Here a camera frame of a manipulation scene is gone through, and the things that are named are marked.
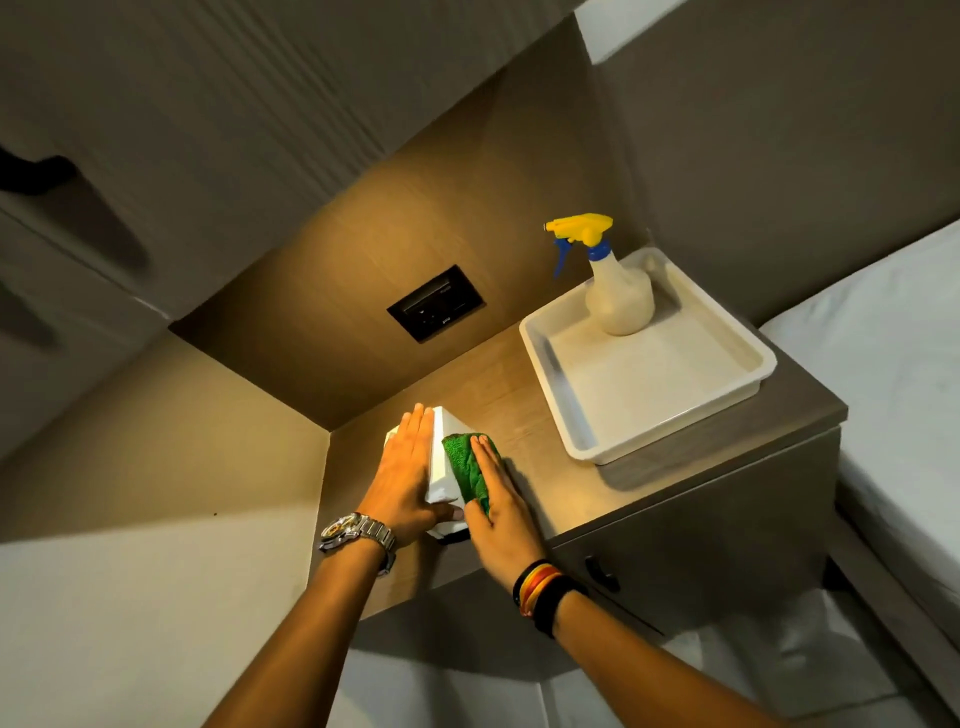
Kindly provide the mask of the person's left hand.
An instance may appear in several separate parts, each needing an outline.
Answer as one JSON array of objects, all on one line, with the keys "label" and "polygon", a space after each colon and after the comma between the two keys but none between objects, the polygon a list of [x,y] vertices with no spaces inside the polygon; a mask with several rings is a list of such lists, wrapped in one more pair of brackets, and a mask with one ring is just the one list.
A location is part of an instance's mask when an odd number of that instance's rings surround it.
[{"label": "person's left hand", "polygon": [[408,547],[436,525],[425,525],[426,492],[433,444],[434,411],[417,403],[403,414],[384,446],[376,474],[356,512],[395,534],[396,550]]}]

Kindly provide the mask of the person's right hand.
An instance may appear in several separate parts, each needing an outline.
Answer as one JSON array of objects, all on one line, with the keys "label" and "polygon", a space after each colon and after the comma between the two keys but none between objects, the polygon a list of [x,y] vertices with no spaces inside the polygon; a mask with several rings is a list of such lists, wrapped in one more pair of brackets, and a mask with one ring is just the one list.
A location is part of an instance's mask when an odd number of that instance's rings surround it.
[{"label": "person's right hand", "polygon": [[546,558],[546,548],[534,518],[523,498],[522,501],[524,514],[508,512],[491,519],[467,517],[467,504],[463,509],[470,538],[484,569],[508,593],[529,565]]}]

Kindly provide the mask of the green cleaning cloth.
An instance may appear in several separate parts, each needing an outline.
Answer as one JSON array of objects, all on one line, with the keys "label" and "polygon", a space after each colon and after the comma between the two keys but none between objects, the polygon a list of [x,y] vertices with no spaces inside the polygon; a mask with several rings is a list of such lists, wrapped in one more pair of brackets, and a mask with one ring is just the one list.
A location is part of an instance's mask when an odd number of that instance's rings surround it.
[{"label": "green cleaning cloth", "polygon": [[474,438],[488,441],[489,449],[493,453],[496,472],[499,477],[503,476],[505,472],[500,467],[497,447],[486,434],[481,432],[449,434],[444,436],[440,443],[449,460],[451,472],[457,481],[462,499],[466,503],[476,502],[479,504],[486,517],[491,520],[490,490],[484,471],[474,453],[472,446]]}]

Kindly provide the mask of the white lamp shade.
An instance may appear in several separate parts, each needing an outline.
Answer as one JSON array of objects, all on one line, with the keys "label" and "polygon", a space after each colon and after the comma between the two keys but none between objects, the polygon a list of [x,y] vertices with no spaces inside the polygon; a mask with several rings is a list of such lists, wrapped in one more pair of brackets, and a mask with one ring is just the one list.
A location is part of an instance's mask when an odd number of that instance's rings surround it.
[{"label": "white lamp shade", "polygon": [[[429,481],[426,502],[429,504],[449,503],[463,507],[465,500],[457,478],[450,465],[450,458],[442,444],[449,435],[472,432],[461,419],[456,418],[444,407],[434,407],[434,439],[431,448]],[[457,543],[470,538],[469,528],[464,520],[441,522],[427,532],[442,545]]]}]

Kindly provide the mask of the person's left forearm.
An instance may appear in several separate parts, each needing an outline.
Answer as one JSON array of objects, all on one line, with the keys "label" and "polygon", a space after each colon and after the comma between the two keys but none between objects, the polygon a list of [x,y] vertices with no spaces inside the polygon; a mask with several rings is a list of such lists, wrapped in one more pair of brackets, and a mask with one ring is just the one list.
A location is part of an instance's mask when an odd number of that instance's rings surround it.
[{"label": "person's left forearm", "polygon": [[326,728],[367,599],[386,556],[358,539],[325,556],[201,728]]}]

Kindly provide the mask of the person's right forearm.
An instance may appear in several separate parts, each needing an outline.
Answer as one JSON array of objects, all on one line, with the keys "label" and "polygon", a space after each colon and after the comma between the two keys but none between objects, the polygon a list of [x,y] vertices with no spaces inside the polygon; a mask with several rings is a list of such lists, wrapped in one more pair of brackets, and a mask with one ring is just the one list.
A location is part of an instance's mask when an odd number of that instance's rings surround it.
[{"label": "person's right forearm", "polygon": [[553,636],[625,728],[785,728],[578,591],[558,602]]}]

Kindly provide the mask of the silver wristwatch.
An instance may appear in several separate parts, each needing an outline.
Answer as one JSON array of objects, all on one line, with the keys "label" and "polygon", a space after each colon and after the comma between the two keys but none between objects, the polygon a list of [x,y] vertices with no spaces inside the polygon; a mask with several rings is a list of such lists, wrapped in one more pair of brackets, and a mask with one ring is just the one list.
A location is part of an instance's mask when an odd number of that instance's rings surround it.
[{"label": "silver wristwatch", "polygon": [[331,521],[320,531],[316,551],[327,555],[364,539],[378,544],[383,552],[378,577],[390,574],[397,558],[396,534],[385,523],[368,515],[352,512]]}]

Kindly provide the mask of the orange and yellow wristband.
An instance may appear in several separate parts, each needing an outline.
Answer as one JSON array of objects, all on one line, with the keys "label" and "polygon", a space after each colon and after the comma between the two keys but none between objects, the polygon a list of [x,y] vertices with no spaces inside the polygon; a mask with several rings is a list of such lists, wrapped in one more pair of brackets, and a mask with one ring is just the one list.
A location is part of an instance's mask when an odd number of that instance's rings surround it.
[{"label": "orange and yellow wristband", "polygon": [[563,573],[547,559],[539,559],[529,564],[513,583],[511,597],[519,612],[525,618],[532,618],[540,594],[552,580]]}]

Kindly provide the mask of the black wristband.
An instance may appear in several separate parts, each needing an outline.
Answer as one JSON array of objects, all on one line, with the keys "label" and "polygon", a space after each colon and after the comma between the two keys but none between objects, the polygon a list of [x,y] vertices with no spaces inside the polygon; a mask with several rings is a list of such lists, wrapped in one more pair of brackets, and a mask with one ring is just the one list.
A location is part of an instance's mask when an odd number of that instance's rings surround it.
[{"label": "black wristband", "polygon": [[543,588],[535,596],[531,619],[536,630],[551,640],[555,639],[554,627],[561,602],[571,593],[584,597],[590,595],[583,584],[565,574],[557,573],[543,582]]}]

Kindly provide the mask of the wooden bedside cabinet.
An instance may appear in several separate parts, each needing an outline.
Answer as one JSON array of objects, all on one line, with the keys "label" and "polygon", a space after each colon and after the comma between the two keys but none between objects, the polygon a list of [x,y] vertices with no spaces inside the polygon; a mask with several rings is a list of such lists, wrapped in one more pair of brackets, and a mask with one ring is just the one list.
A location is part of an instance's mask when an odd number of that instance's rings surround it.
[{"label": "wooden bedside cabinet", "polygon": [[[778,611],[820,584],[848,408],[774,353],[757,394],[594,466],[567,454],[513,325],[334,430],[317,530],[359,504],[402,410],[440,405],[498,445],[556,562],[656,632]],[[588,575],[591,554],[618,593]]]}]

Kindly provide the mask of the white plastic tray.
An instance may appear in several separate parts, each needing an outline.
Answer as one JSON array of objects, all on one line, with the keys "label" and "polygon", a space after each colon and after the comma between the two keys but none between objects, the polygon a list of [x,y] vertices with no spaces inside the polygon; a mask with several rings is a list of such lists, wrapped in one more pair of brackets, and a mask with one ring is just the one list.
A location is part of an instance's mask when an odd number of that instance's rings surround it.
[{"label": "white plastic tray", "polygon": [[525,317],[519,333],[566,453],[597,466],[757,394],[777,357],[659,249],[626,255],[652,281],[653,320],[611,336],[592,319],[592,280]]}]

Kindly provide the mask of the spray bottle with yellow nozzle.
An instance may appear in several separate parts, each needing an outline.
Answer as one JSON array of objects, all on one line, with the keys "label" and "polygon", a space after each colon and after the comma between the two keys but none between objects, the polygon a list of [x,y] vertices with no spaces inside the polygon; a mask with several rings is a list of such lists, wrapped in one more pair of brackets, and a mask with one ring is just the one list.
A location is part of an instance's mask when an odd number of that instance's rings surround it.
[{"label": "spray bottle with yellow nozzle", "polygon": [[593,272],[585,293],[587,311],[605,334],[627,336],[652,322],[655,298],[649,274],[628,269],[616,258],[606,238],[613,224],[609,215],[582,213],[551,220],[543,229],[554,236],[558,249],[554,278],[562,272],[573,247],[582,245]]}]

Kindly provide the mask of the white bed mattress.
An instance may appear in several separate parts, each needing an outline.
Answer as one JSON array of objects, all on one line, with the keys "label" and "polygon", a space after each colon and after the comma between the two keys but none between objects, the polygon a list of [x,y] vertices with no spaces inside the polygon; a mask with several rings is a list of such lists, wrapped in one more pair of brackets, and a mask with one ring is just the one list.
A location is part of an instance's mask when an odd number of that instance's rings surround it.
[{"label": "white bed mattress", "polygon": [[846,404],[841,510],[960,650],[960,219],[760,330]]}]

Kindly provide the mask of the wooden wardrobe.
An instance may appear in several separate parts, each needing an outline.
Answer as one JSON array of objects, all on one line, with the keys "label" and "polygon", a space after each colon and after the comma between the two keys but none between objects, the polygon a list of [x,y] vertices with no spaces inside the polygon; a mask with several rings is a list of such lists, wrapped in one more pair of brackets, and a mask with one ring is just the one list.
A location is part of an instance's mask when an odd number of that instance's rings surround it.
[{"label": "wooden wardrobe", "polygon": [[[579,0],[0,0],[0,457],[169,324],[336,430],[557,288]],[[387,312],[453,265],[485,304]]]}]

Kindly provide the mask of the black wall socket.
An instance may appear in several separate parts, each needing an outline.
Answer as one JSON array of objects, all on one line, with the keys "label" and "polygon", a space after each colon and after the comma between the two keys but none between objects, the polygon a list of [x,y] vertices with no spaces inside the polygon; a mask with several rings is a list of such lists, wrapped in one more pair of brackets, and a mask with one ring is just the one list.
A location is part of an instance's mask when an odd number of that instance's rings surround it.
[{"label": "black wall socket", "polygon": [[484,307],[485,301],[458,265],[432,277],[387,308],[418,344]]}]

